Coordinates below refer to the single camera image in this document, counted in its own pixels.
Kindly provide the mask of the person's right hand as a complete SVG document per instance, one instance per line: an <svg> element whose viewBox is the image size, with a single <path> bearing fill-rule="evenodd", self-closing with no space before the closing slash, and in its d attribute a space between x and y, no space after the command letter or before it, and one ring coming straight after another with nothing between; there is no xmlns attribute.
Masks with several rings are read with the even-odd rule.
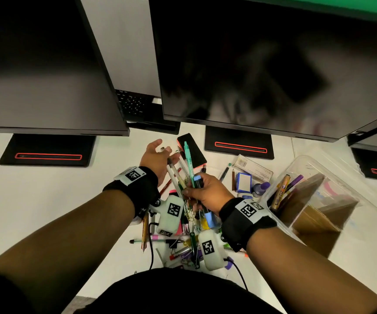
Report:
<svg viewBox="0 0 377 314"><path fill-rule="evenodd" d="M222 207L234 198L233 194L215 176L212 190L195 190L188 185L182 194L189 201L194 212L203 210L202 206L205 206L217 216Z"/></svg>

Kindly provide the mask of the clear barrel pen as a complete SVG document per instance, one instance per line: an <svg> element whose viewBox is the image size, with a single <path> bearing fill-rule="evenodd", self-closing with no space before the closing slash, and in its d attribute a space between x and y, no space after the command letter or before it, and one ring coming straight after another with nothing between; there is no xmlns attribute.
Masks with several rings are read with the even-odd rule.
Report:
<svg viewBox="0 0 377 314"><path fill-rule="evenodd" d="M180 176L179 171L175 168L175 165L170 157L167 158L167 171L176 190L184 190L187 188L185 181Z"/></svg>

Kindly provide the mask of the person's left forearm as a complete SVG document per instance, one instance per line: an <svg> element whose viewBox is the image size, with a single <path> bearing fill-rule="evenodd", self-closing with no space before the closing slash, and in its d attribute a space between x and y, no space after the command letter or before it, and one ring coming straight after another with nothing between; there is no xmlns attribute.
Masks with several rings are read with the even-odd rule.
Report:
<svg viewBox="0 0 377 314"><path fill-rule="evenodd" d="M83 286L134 217L119 190L93 199L33 232L0 255L0 275L17 285Z"/></svg>

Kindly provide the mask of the black smartphone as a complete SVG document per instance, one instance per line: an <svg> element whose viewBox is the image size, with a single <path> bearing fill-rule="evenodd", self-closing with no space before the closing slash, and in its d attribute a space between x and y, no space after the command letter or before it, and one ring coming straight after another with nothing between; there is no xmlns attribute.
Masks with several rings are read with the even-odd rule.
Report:
<svg viewBox="0 0 377 314"><path fill-rule="evenodd" d="M207 164L205 156L203 155L202 151L200 150L190 133L177 137L177 144L185 154L186 151L184 149L184 146L185 144L187 144L191 155L192 166L194 169L201 168L204 164Z"/></svg>

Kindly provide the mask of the small blue white box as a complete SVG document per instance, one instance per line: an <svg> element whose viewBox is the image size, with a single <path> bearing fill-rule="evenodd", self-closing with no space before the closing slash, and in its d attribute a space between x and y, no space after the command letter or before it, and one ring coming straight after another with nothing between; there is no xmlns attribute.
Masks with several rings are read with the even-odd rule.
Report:
<svg viewBox="0 0 377 314"><path fill-rule="evenodd" d="M237 193L250 193L252 186L252 176L247 173L239 172L236 175L236 187L235 191Z"/></svg>

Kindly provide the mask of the black laptop keyboard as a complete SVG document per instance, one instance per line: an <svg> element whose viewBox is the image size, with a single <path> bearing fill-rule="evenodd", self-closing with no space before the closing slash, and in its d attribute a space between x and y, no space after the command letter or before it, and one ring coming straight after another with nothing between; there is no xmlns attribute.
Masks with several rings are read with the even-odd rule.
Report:
<svg viewBox="0 0 377 314"><path fill-rule="evenodd" d="M166 120L155 96L115 90L124 119L130 128L178 135L180 122Z"/></svg>

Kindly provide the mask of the black wristband with tag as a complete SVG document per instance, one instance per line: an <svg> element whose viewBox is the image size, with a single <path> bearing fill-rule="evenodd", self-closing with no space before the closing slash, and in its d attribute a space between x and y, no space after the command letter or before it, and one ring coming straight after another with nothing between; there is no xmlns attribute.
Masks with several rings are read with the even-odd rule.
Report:
<svg viewBox="0 0 377 314"><path fill-rule="evenodd" d="M103 191L120 190L134 205L134 218L140 217L150 204L160 199L158 177L148 167L129 167L107 184Z"/></svg>
<svg viewBox="0 0 377 314"><path fill-rule="evenodd" d="M233 198L219 211L222 234L233 251L246 250L251 236L259 229L277 227L267 208L252 199Z"/></svg>

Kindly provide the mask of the glue bottle purple cap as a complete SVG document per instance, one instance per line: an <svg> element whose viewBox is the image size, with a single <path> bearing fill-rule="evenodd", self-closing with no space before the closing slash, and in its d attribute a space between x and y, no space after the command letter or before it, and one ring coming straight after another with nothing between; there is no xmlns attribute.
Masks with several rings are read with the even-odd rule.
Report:
<svg viewBox="0 0 377 314"><path fill-rule="evenodd" d="M269 182L256 183L251 187L251 193L254 197L260 197L265 194L267 189L270 187Z"/></svg>

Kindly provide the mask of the gold marker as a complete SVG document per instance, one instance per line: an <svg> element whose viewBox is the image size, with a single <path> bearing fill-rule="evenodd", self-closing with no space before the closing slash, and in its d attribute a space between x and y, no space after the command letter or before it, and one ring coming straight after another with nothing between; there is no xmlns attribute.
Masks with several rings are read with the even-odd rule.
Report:
<svg viewBox="0 0 377 314"><path fill-rule="evenodd" d="M287 186L290 183L290 175L286 174L283 178L283 180L280 183L280 186L278 187L277 191L274 194L273 200L270 205L270 210L275 212L278 210L280 206L280 202L286 192Z"/></svg>

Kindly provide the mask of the orange pencil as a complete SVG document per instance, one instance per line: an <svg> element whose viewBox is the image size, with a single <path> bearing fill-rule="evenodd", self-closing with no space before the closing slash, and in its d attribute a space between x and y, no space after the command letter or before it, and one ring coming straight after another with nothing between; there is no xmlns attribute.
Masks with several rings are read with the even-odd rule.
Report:
<svg viewBox="0 0 377 314"><path fill-rule="evenodd" d="M149 239L149 212L146 211L143 217L143 232L142 232L142 238L141 238L141 249L144 253L144 251L147 248L147 239Z"/></svg>

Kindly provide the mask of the purple marker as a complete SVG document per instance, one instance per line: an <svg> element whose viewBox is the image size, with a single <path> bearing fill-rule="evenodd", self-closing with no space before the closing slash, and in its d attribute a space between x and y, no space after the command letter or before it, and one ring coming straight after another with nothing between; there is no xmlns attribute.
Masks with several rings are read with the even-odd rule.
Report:
<svg viewBox="0 0 377 314"><path fill-rule="evenodd" d="M288 193L296 184L298 184L302 179L303 175L298 175L295 179L293 179L286 187L285 194Z"/></svg>

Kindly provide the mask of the person's black clothing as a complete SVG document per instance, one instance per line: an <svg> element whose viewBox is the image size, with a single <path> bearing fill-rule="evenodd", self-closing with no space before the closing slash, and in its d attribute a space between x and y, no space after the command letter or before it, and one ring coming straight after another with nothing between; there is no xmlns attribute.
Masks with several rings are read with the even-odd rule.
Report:
<svg viewBox="0 0 377 314"><path fill-rule="evenodd" d="M36 314L0 275L0 314ZM190 270L157 268L128 276L73 314L282 314L234 282Z"/></svg>

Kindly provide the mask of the brown cardboard divider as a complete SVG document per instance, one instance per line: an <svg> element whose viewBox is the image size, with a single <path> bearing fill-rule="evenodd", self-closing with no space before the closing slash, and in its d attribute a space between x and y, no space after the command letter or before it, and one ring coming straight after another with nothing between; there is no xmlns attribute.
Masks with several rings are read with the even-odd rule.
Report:
<svg viewBox="0 0 377 314"><path fill-rule="evenodd" d="M275 215L306 246L328 258L359 200L318 173L294 186Z"/></svg>

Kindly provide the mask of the large black computer monitor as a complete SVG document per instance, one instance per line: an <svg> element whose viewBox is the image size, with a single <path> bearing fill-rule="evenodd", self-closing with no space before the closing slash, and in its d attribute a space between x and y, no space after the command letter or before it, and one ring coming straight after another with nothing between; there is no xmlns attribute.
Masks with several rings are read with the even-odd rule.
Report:
<svg viewBox="0 0 377 314"><path fill-rule="evenodd" d="M129 136L81 0L0 0L0 133Z"/></svg>

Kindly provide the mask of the green board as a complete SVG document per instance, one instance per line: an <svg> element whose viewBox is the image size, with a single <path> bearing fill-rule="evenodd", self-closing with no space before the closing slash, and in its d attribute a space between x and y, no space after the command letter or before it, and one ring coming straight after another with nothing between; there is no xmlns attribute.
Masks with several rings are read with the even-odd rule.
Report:
<svg viewBox="0 0 377 314"><path fill-rule="evenodd" d="M249 0L377 21L377 0Z"/></svg>

